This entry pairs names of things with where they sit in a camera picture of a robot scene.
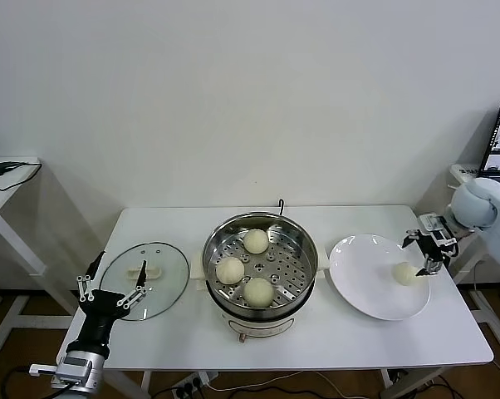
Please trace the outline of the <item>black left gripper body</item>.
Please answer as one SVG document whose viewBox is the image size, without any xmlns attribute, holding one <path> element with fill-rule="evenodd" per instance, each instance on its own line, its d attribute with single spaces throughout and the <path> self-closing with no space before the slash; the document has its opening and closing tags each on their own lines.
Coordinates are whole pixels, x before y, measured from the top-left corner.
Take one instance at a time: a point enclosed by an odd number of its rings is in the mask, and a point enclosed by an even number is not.
<svg viewBox="0 0 500 399">
<path fill-rule="evenodd" d="M 76 340 L 70 342 L 66 352 L 90 352 L 108 357 L 110 349 L 110 333 L 116 320 L 125 316 L 125 309 L 117 303 L 125 295 L 109 291 L 95 289 L 94 299 L 80 304 L 80 308 L 86 315 L 81 330 Z"/>
</svg>

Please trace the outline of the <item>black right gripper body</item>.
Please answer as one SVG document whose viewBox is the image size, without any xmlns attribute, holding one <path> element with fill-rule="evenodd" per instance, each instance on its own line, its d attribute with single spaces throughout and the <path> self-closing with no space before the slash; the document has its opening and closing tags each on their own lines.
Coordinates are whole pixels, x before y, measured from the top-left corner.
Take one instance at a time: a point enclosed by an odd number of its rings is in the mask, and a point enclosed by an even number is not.
<svg viewBox="0 0 500 399">
<path fill-rule="evenodd" d="M 458 241 L 445 231 L 420 232 L 418 246 L 424 258 L 427 255 L 443 258 L 443 267 L 448 267 L 451 258 L 458 255 Z"/>
</svg>

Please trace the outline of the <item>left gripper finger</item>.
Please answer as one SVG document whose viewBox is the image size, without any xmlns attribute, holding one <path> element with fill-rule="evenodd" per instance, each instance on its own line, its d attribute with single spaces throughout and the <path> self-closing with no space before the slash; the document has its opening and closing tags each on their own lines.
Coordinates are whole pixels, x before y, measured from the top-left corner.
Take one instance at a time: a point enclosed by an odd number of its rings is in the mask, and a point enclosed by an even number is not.
<svg viewBox="0 0 500 399">
<path fill-rule="evenodd" d="M 145 295 L 147 294 L 145 288 L 147 277 L 146 266 L 147 261 L 144 260 L 141 265 L 138 278 L 136 280 L 135 288 L 116 303 L 118 308 L 132 308 L 145 297 Z"/>
<path fill-rule="evenodd" d="M 104 257 L 105 251 L 100 252 L 97 257 L 89 264 L 86 272 L 76 277 L 77 287 L 79 291 L 79 301 L 93 301 L 94 294 L 92 293 L 92 280 L 96 276 L 96 272 L 100 266 L 100 262 Z"/>
</svg>

